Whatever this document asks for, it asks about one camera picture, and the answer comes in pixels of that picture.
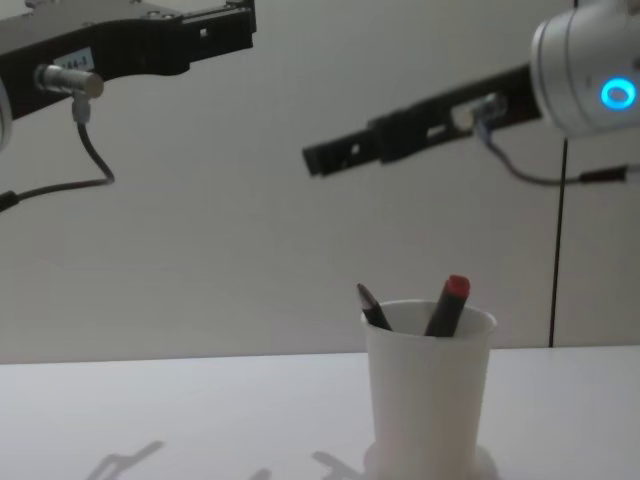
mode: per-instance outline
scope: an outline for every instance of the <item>paper cup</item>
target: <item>paper cup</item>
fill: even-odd
[[[382,305],[366,331],[378,480],[467,480],[495,319],[465,308],[453,338],[425,337],[435,302]]]

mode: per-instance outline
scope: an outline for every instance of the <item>blue light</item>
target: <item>blue light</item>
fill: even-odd
[[[626,110],[636,100],[636,87],[626,78],[612,78],[602,87],[600,99],[611,110]]]

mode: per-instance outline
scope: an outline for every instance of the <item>cord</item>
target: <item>cord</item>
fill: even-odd
[[[482,143],[484,143],[484,146],[487,147],[487,149],[491,153],[493,153],[493,155],[506,167],[509,173],[517,179],[541,187],[559,187],[560,185],[562,185],[562,179],[556,180],[551,178],[537,177],[535,175],[530,175],[526,172],[523,172],[518,167],[516,167],[509,156],[493,142],[491,138],[491,132],[484,122],[476,121],[474,131],[478,138],[482,141]],[[564,181],[565,185],[576,185],[578,183],[580,183],[580,177],[567,177]]]
[[[100,169],[100,171],[104,174],[104,178],[99,178],[95,180],[85,180],[81,182],[69,182],[69,183],[60,183],[57,185],[49,185],[47,187],[35,188],[33,190],[27,190],[26,192],[16,194],[13,191],[8,191],[3,194],[0,194],[0,212],[7,210],[11,207],[14,207],[18,203],[23,200],[28,200],[30,198],[40,197],[42,195],[48,195],[50,193],[56,192],[64,192],[68,190],[79,190],[83,188],[92,188],[92,187],[101,187],[105,185],[111,185],[115,182],[115,176],[107,163],[102,159],[100,154],[96,151],[93,143],[91,143],[91,139],[89,138],[89,134],[87,132],[87,126],[82,123],[77,124],[78,127],[78,135],[80,136],[80,141],[82,142],[82,146],[89,154],[93,163]]]
[[[104,174],[105,178],[99,178],[96,180],[85,180],[82,182],[60,183],[58,185],[49,185],[48,187],[35,188],[33,190],[19,193],[18,201],[39,197],[41,195],[48,195],[50,193],[111,185],[113,182],[115,182],[115,176],[113,175],[113,172],[91,143],[91,139],[89,138],[89,134],[87,133],[87,126],[78,124],[78,134],[80,135],[82,146],[89,154],[89,157],[91,157],[91,160],[93,160],[93,163],[95,163],[100,171]]]
[[[617,167],[589,170],[576,177],[551,179],[530,175],[516,167],[509,156],[498,147],[491,138],[491,131],[484,121],[476,118],[474,132],[485,147],[505,166],[511,175],[525,183],[541,187],[559,187],[561,185],[584,185],[589,183],[626,182],[640,180],[640,165],[620,165]]]

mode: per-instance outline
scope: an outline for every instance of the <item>table surface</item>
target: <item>table surface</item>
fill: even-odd
[[[0,478],[368,479],[368,381],[364,354],[3,366]],[[478,478],[638,478],[640,347],[493,351],[478,443]]]

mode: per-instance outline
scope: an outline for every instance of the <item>label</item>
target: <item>label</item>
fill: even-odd
[[[70,53],[64,57],[56,58],[53,64],[58,67],[68,68],[70,70],[83,70],[85,72],[95,68],[93,55],[89,47]]]

